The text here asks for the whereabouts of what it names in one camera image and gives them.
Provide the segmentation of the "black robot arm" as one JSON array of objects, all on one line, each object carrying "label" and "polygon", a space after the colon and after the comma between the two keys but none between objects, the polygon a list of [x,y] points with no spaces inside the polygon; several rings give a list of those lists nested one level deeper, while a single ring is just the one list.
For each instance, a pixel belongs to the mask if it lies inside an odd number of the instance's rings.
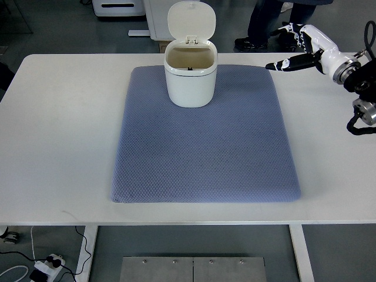
[{"label": "black robot arm", "polygon": [[347,130],[353,135],[375,134],[375,22],[368,21],[364,30],[365,51],[371,60],[355,70],[344,82],[348,92],[359,95],[353,101],[354,116],[347,123]]}]

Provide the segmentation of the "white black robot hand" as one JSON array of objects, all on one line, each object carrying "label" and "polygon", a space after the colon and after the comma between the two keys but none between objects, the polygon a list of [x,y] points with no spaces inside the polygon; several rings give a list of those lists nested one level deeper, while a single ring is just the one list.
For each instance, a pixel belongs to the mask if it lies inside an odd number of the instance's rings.
[{"label": "white black robot hand", "polygon": [[294,35],[297,45],[303,48],[304,53],[268,63],[268,70],[292,72],[315,67],[322,74],[331,77],[335,83],[343,85],[345,80],[361,67],[358,59],[365,54],[365,50],[354,55],[341,52],[326,34],[312,25],[288,23],[271,34]]}]

